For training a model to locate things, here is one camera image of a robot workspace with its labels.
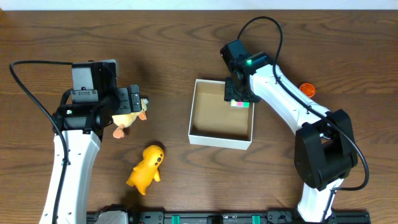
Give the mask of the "colourful puzzle cube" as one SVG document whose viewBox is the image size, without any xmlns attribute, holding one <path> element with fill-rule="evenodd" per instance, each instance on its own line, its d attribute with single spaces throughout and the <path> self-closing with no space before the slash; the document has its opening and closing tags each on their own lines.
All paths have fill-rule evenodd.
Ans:
<svg viewBox="0 0 398 224">
<path fill-rule="evenodd" d="M 250 102 L 231 100 L 230 106 L 232 108 L 249 108 Z"/>
</svg>

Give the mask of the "plush yellow duck toy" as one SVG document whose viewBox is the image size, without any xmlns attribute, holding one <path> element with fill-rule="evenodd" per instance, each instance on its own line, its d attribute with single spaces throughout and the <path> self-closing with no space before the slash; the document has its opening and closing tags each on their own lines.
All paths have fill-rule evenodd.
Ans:
<svg viewBox="0 0 398 224">
<path fill-rule="evenodd" d="M 116 139 L 123 138 L 125 136 L 124 129 L 130 127 L 137 118 L 139 118 L 140 120 L 146 120 L 147 119 L 146 111 L 148 103 L 149 100 L 147 98 L 142 98 L 141 99 L 142 109 L 140 112 L 133 112 L 130 114 L 121 114 L 121 115 L 112 116 L 113 123 L 117 126 L 117 128 L 113 132 L 113 137 Z"/>
</svg>

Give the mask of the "orange round spinner toy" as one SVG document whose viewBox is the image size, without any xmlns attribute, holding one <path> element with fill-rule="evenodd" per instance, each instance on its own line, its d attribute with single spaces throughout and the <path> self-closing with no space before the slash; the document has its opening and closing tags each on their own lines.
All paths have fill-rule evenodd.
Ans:
<svg viewBox="0 0 398 224">
<path fill-rule="evenodd" d="M 316 88 L 311 83 L 305 82 L 299 86 L 299 90 L 303 92 L 307 97 L 312 98 L 316 93 Z"/>
</svg>

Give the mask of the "orange rubber penguin toy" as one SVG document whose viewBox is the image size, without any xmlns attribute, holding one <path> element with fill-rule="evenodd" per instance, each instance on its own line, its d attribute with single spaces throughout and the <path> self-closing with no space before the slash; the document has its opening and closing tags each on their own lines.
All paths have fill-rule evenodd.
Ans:
<svg viewBox="0 0 398 224">
<path fill-rule="evenodd" d="M 143 159 L 133 168 L 126 183 L 135 187 L 141 195 L 146 195 L 146 190 L 153 180 L 161 181 L 159 166 L 164 156 L 164 151 L 159 146 L 151 145 L 145 148 L 142 153 Z"/>
</svg>

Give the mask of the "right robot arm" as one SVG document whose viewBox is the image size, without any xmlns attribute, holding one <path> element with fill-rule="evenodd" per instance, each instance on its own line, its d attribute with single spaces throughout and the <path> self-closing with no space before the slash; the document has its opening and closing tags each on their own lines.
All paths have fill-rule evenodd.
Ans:
<svg viewBox="0 0 398 224">
<path fill-rule="evenodd" d="M 311 100 L 282 73 L 264 52 L 251 55 L 240 40 L 227 43 L 220 54 L 231 72 L 226 78 L 226 101 L 264 100 L 295 134 L 294 164 L 304 182 L 299 215 L 306 222 L 331 216 L 331 190 L 339 187 L 358 164 L 356 150 L 326 117 L 353 137 L 351 120 L 343 110 L 331 112 Z"/>
</svg>

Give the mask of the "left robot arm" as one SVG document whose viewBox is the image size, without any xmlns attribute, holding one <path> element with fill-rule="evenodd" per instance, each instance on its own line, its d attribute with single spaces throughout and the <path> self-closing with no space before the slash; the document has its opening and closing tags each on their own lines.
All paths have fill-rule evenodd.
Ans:
<svg viewBox="0 0 398 224">
<path fill-rule="evenodd" d="M 67 90 L 58 107 L 60 134 L 54 137 L 55 157 L 41 223 L 85 223 L 90 180 L 103 128 L 87 128 L 90 103 L 66 104 L 70 96 L 88 96 L 96 90 Z"/>
</svg>

